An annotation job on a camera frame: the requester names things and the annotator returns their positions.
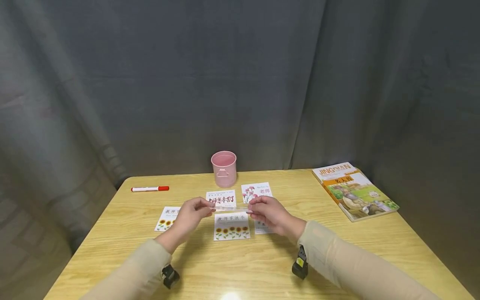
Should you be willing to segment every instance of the hand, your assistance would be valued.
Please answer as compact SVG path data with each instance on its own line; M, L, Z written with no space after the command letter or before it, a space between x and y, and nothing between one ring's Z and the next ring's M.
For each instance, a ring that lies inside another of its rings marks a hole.
M288 237L297 242L307 222L292 216L275 198L260 196L250 200L248 209L250 216L256 221L265 223L274 233Z
M170 254L173 254L176 248L188 239L188 236L197 228L200 221L212 215L215 211L213 207L213 203L202 197L185 201L180 208L175 223L155 240Z

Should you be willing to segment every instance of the book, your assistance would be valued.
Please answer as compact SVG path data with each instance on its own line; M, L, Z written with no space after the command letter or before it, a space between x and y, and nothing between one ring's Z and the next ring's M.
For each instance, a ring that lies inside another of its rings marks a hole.
M312 172L352 222L385 215L400 208L349 162L316 168Z

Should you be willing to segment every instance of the beige sleeve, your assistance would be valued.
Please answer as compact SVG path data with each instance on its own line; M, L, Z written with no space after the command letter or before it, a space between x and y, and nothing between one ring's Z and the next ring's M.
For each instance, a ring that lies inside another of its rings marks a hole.
M148 299L163 282L161 272L171 258L162 245L148 240L81 299Z
M361 299L439 299L420 283L384 259L339 238L309 221L298 244L307 262L337 287Z

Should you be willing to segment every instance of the pink pencil holder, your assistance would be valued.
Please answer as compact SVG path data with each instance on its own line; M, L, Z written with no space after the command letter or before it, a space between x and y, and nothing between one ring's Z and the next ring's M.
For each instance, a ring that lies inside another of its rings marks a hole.
M229 188L237 181L237 156L230 151L220 151L212 156L215 183L221 188Z

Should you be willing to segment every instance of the black wristband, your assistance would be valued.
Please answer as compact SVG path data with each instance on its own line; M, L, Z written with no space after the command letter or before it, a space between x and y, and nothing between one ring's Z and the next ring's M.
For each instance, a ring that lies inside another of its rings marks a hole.
M164 286L171 289L180 280L180 274L169 264L162 269L162 278Z
M308 275L307 254L305 253L303 245L300 245L298 257L292 266L292 273L302 280Z

